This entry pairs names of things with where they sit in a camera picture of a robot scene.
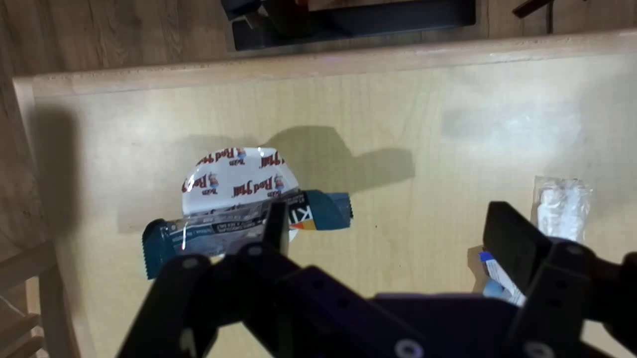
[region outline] wooden table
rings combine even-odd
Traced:
[[[489,203],[530,215],[544,175],[594,187],[586,243],[620,261],[637,251],[636,64],[620,32],[21,78],[84,356],[118,351],[150,287],[144,227],[180,217],[182,181],[226,146],[276,146],[303,187],[353,195],[353,227],[301,233],[292,257],[363,295],[473,291]],[[266,356],[238,327],[218,351]]]

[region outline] table surface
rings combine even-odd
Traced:
[[[212,150],[276,146],[349,231],[292,257],[363,295],[475,291],[487,207],[536,177],[594,187],[586,243],[637,251],[637,34],[524,38],[17,80],[84,356],[112,356],[148,293],[140,235],[180,217]],[[626,354],[600,329],[590,341]],[[222,356],[268,356],[234,327]]]

